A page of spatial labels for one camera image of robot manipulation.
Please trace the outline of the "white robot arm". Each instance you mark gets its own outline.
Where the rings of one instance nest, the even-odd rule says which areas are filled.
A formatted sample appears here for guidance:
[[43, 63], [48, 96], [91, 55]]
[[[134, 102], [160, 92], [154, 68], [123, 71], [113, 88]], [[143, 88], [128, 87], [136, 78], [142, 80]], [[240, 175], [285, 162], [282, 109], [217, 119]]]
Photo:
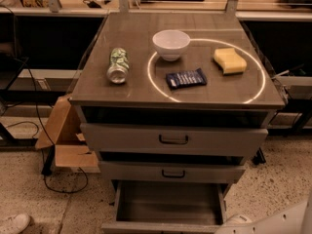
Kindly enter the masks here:
[[257, 221], [235, 214], [214, 234], [312, 234], [312, 192], [306, 200]]

